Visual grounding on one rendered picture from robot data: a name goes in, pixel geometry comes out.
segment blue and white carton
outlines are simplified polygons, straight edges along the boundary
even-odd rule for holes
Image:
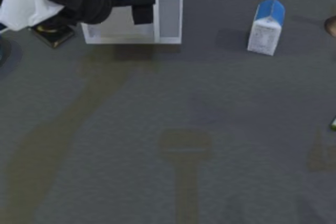
[[[247,50],[273,56],[278,46],[285,19],[285,8],[278,0],[265,0],[258,5]]]

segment gray tabletop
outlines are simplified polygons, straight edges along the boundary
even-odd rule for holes
[[[269,57],[246,51],[260,1],[185,0],[180,48],[7,33],[0,222],[335,223],[336,2],[280,0]]]

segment blue object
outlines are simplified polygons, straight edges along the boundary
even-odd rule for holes
[[[285,20],[285,7],[278,0],[265,0],[258,6],[258,11],[255,21],[262,18],[271,17],[279,23],[280,26],[284,24]]]

